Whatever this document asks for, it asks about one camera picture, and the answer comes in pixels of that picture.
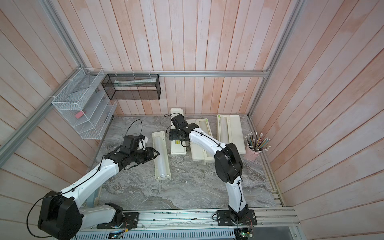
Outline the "cream dispenser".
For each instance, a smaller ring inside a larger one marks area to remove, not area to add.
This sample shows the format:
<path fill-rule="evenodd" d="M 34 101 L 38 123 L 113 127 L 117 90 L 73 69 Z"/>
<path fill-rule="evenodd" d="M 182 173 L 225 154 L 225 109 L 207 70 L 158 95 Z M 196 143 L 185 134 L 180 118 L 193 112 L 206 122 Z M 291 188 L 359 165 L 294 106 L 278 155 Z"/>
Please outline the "cream dispenser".
<path fill-rule="evenodd" d="M 157 182 L 162 180 L 171 180 L 171 171 L 168 159 L 168 149 L 166 142 L 166 132 L 152 133 L 153 148 L 159 152 L 155 158 L 155 179 Z M 171 141 L 171 155 L 186 155 L 187 149 L 182 146 L 182 141 Z"/>
<path fill-rule="evenodd" d="M 187 123 L 188 124 L 195 123 L 199 126 L 197 120 L 199 120 L 199 119 L 189 119 L 189 120 L 187 120 Z M 201 148 L 200 146 L 198 146 L 194 143 L 190 143 L 190 148 L 191 148 L 191 152 L 192 152 L 193 161 L 203 161 L 204 165 L 214 163 L 215 160 L 213 160 L 212 162 L 206 162 L 205 161 L 205 155 L 203 153 L 203 148 Z"/>
<path fill-rule="evenodd" d="M 246 146 L 244 143 L 240 115 L 217 115 L 218 140 L 222 142 L 220 117 L 227 118 L 230 143 L 236 145 L 240 154 L 245 154 Z"/>

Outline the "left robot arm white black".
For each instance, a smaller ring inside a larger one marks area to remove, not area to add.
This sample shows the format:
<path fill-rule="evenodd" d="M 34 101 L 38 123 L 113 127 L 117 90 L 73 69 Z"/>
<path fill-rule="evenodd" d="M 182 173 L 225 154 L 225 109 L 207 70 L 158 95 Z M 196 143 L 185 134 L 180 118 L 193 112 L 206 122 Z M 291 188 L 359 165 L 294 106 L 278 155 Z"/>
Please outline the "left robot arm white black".
<path fill-rule="evenodd" d="M 70 240 L 77 232 L 95 225 L 119 228 L 124 224 L 123 209 L 112 203 L 82 209 L 100 186 L 119 172 L 137 167 L 159 156 L 147 147 L 143 135 L 127 135 L 123 144 L 102 157 L 101 162 L 72 185 L 42 198 L 38 228 L 58 240 Z"/>

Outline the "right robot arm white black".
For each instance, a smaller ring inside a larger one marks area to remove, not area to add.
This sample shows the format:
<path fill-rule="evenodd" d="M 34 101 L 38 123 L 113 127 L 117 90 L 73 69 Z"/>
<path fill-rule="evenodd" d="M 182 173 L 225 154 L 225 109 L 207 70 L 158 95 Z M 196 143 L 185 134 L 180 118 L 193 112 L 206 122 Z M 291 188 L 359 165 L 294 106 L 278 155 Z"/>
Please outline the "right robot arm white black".
<path fill-rule="evenodd" d="M 238 223 L 248 213 L 249 207 L 245 200 L 242 187 L 242 170 L 244 164 L 235 144 L 222 143 L 205 133 L 195 123 L 173 122 L 170 136 L 178 141 L 188 141 L 200 146 L 213 155 L 218 177 L 226 184 L 229 196 L 229 214 L 232 221 Z"/>

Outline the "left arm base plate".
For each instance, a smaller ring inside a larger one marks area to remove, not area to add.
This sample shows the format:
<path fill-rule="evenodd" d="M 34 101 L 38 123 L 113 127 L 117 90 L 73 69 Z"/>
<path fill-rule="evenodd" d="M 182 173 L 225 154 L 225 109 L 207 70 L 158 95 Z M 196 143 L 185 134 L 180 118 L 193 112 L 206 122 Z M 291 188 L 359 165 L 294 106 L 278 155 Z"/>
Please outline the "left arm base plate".
<path fill-rule="evenodd" d="M 109 223 L 98 224 L 97 229 L 136 229 L 138 225 L 139 213 L 126 212 L 118 214 Z"/>

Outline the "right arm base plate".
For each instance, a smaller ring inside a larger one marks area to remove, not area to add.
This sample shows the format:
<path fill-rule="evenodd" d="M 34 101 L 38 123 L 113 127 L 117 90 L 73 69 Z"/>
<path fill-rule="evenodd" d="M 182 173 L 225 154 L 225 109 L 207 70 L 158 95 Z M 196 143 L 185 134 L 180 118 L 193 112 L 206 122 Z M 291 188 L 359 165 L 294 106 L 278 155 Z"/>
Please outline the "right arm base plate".
<path fill-rule="evenodd" d="M 253 227 L 258 224 L 254 210 L 243 209 L 240 213 L 232 210 L 216 211 L 219 226 Z"/>

